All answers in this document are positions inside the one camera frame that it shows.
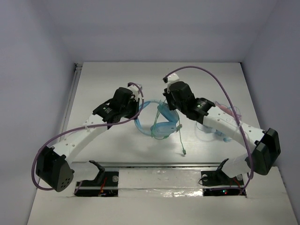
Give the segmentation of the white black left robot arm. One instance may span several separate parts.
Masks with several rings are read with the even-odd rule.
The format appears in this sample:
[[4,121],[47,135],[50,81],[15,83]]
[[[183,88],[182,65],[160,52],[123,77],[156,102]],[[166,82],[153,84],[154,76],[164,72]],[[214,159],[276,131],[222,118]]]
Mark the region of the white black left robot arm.
[[48,140],[37,152],[31,179],[37,189],[61,192],[74,178],[70,165],[97,136],[111,127],[137,119],[144,103],[142,86],[133,82],[118,88],[114,96],[99,105],[82,126]]

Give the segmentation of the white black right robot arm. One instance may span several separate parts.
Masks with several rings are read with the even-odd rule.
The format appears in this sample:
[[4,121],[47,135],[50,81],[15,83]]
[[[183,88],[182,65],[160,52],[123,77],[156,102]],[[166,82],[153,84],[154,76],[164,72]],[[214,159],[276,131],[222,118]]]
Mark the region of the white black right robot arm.
[[267,175],[281,153],[278,132],[272,128],[255,128],[222,111],[205,98],[195,98],[190,86],[182,81],[167,85],[163,95],[171,110],[179,110],[188,119],[211,127],[249,150],[242,156],[225,159],[204,179],[206,186],[229,183],[240,174]]

